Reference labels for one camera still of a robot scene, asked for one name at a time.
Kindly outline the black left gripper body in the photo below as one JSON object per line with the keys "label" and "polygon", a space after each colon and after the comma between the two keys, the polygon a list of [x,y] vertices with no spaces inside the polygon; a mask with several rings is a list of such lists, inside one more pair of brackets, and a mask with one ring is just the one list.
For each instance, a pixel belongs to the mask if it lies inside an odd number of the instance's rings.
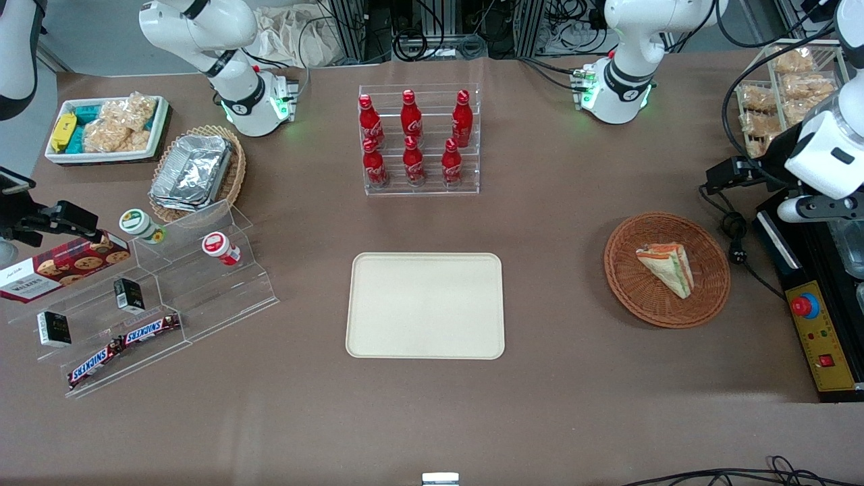
{"label": "black left gripper body", "polygon": [[769,172],[762,160],[748,156],[738,157],[738,174],[744,176],[744,180],[738,183],[738,187],[751,187],[765,185],[769,193],[787,190],[786,181]]}

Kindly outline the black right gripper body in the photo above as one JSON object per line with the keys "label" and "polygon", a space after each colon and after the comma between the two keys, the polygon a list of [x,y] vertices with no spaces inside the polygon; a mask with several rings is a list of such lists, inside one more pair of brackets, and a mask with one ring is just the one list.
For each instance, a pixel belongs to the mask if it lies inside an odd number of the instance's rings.
{"label": "black right gripper body", "polygon": [[25,228],[24,220],[39,215],[44,205],[35,202],[30,194],[1,196],[1,233],[4,240],[15,240],[31,247],[39,247],[43,235]]}

